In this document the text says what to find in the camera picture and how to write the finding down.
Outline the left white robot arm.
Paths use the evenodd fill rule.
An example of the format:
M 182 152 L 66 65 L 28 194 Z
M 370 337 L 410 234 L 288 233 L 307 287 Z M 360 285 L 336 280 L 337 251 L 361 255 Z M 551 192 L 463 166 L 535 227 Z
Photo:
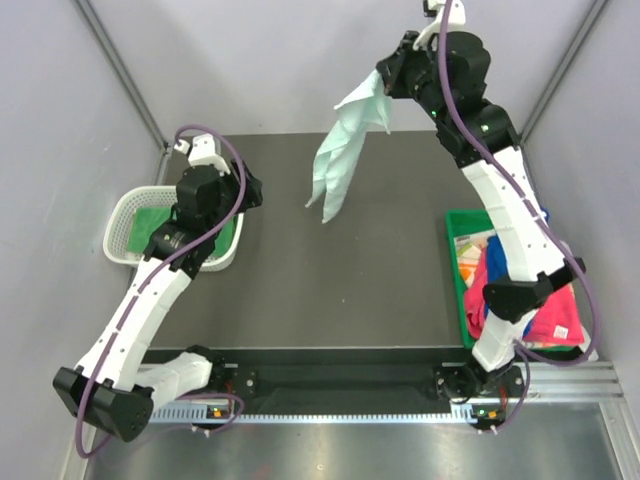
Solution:
M 150 235 L 121 304 L 90 350 L 60 368 L 53 388 L 76 419 L 124 442 L 136 439 L 152 414 L 199 390 L 216 396 L 226 387 L 219 358 L 190 347 L 176 359 L 141 374 L 138 369 L 174 302 L 214 253 L 220 231 L 239 214 L 261 206 L 262 184 L 234 160 L 187 168 L 175 187 L 169 217 Z

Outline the green microfiber towel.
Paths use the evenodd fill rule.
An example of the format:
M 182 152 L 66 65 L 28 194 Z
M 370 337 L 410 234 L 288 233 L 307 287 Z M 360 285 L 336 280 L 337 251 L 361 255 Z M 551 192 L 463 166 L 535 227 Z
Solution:
M 127 241 L 127 251 L 141 254 L 146 248 L 152 233 L 170 218 L 170 207 L 138 208 L 133 216 L 133 223 Z M 235 217 L 219 232 L 213 251 L 214 258 L 220 258 L 230 249 L 237 220 L 238 217 Z

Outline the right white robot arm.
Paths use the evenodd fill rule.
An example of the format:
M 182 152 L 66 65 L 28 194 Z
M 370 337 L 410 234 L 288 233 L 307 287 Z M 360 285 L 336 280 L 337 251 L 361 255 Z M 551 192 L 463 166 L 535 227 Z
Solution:
M 485 96 L 491 58 L 482 41 L 468 32 L 448 34 L 440 63 L 431 47 L 413 46 L 418 36 L 405 32 L 376 69 L 386 95 L 415 101 L 435 122 L 438 140 L 474 187 L 501 242 L 507 272 L 483 288 L 489 312 L 466 372 L 469 388 L 487 396 L 502 385 L 526 327 L 584 263 L 566 259 L 566 249 L 545 231 L 511 118 Z

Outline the white mint towel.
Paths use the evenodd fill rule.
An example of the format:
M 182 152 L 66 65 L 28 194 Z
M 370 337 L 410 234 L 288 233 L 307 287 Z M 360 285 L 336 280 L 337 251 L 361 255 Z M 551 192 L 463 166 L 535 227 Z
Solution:
M 319 146 L 312 164 L 311 207 L 323 201 L 322 222 L 340 212 L 351 185 L 367 133 L 373 127 L 390 131 L 391 99 L 381 74 L 374 70 L 334 106 L 336 122 Z

